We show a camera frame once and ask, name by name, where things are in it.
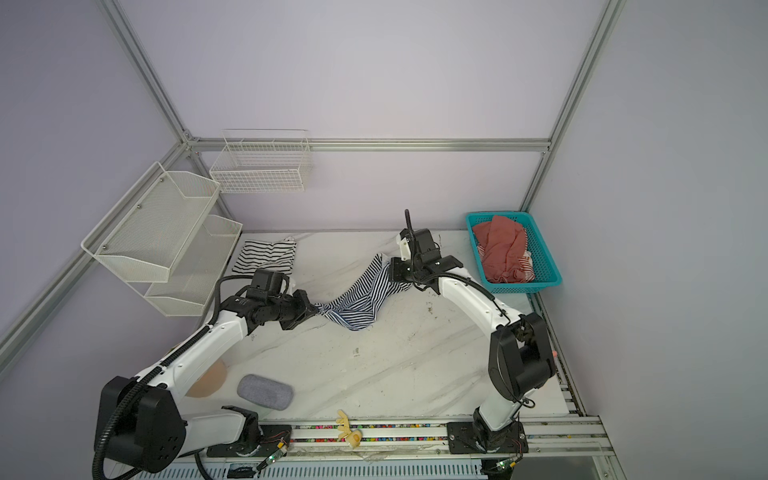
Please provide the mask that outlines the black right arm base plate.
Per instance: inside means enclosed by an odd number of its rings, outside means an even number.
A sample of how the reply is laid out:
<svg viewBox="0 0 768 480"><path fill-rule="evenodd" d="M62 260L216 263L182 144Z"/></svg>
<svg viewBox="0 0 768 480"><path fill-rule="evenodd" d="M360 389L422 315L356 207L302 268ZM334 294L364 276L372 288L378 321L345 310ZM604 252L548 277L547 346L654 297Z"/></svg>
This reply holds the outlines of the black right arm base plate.
<svg viewBox="0 0 768 480"><path fill-rule="evenodd" d="M523 424L517 419L501 430L492 431L476 413L472 421L449 422L446 425L451 454L515 454L529 452Z"/></svg>

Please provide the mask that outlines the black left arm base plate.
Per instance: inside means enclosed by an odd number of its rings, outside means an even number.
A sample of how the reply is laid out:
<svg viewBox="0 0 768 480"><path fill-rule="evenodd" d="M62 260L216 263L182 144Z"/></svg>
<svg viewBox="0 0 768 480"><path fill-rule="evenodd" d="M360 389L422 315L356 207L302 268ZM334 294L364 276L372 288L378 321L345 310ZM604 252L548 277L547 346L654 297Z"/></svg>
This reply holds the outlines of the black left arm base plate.
<svg viewBox="0 0 768 480"><path fill-rule="evenodd" d="M261 424L260 430L255 444L219 444L208 447L205 454L208 458L266 458L278 449L280 442L290 442L293 428L288 424Z"/></svg>

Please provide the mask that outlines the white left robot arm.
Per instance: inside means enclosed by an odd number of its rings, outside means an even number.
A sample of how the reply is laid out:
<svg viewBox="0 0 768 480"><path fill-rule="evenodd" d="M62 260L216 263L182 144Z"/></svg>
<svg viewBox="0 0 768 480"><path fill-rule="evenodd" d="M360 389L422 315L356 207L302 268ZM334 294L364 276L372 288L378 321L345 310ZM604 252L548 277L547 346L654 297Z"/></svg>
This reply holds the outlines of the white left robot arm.
<svg viewBox="0 0 768 480"><path fill-rule="evenodd" d="M244 286L223 299L220 277L213 286L211 312L184 342L132 377L116 376L102 389L91 475L106 476L105 462L128 466L123 478L158 473L178 457L194 457L222 446L247 457L262 446L282 448L290 435L267 438L258 413L225 405L203 414L184 414L179 402L231 347L270 322L292 330L316 315L308 294L289 289L287 275L258 270L241 275Z"/></svg>

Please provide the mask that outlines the black white striped tank top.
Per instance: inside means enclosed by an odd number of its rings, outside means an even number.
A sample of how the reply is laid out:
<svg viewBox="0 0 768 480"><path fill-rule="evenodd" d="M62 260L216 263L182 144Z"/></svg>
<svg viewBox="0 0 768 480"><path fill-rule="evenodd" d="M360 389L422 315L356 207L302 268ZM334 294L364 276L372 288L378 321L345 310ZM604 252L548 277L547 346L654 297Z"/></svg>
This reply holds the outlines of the black white striped tank top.
<svg viewBox="0 0 768 480"><path fill-rule="evenodd" d="M245 240L231 267L233 274L252 275L257 270L269 270L291 275L298 243L292 237L276 242Z"/></svg>

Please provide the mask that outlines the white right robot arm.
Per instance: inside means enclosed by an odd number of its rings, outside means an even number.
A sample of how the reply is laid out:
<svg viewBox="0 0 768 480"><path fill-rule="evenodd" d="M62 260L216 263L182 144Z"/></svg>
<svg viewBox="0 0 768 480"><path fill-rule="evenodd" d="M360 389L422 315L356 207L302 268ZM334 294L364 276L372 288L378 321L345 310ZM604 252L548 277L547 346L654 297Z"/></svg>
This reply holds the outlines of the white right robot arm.
<svg viewBox="0 0 768 480"><path fill-rule="evenodd" d="M474 423L488 435L506 429L521 409L534 406L531 396L556 373L546 322L498 299L457 258L444 256L429 230L406 227L396 243L399 256L390 262L391 278L450 301L488 338L492 391L477 407Z"/></svg>

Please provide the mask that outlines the navy striped tank top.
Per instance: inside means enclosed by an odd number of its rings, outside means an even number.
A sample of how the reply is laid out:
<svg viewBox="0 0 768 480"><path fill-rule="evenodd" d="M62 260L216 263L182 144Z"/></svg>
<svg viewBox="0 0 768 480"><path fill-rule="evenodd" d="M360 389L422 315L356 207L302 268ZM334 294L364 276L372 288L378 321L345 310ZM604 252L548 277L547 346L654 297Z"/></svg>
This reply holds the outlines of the navy striped tank top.
<svg viewBox="0 0 768 480"><path fill-rule="evenodd" d="M318 314L332 323L357 332L376 322L378 311L385 301L396 294L408 291L412 285L396 282L390 277L391 258L379 253L361 276L336 299L318 303Z"/></svg>

